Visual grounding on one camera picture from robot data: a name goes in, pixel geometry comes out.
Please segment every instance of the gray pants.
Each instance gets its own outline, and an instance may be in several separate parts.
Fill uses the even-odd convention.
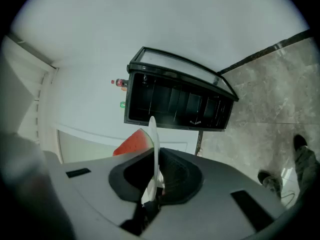
[[[308,188],[313,184],[320,170],[320,164],[316,160],[315,153],[306,146],[301,146],[294,156],[295,172],[298,179],[301,198]],[[281,198],[282,179],[273,176],[266,177],[262,185]]]

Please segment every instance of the cable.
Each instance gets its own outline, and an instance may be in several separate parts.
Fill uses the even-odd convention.
[[[285,205],[286,207],[287,207],[287,206],[292,202],[292,200],[295,198],[295,193],[293,192],[293,193],[290,193],[290,194],[287,194],[287,195],[281,197],[281,199],[282,199],[282,198],[287,198],[287,197],[289,197],[289,196],[291,196],[291,195],[293,195],[293,197],[292,197],[291,200]]]

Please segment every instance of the black shoe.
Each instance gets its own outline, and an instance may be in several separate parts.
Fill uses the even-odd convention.
[[[300,134],[297,134],[293,137],[293,146],[294,150],[297,151],[300,147],[306,146],[307,142],[304,137],[302,137]]]
[[[258,173],[258,180],[261,184],[263,184],[262,182],[264,182],[264,179],[269,176],[271,176],[269,172],[267,172],[266,170],[261,170]]]

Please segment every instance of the black recessed compartment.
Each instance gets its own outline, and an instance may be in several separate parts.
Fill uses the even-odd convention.
[[[151,55],[143,60],[146,51]],[[147,126],[154,116],[158,127],[221,131],[227,126],[233,102],[239,100],[223,77],[164,51],[143,47],[127,70],[124,122],[128,124]]]

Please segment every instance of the red object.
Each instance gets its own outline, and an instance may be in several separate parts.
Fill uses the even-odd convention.
[[[115,82],[116,86],[122,86],[122,79],[117,79]]]
[[[153,148],[154,143],[150,136],[141,128],[127,138],[114,152],[113,156],[122,155],[138,150]]]

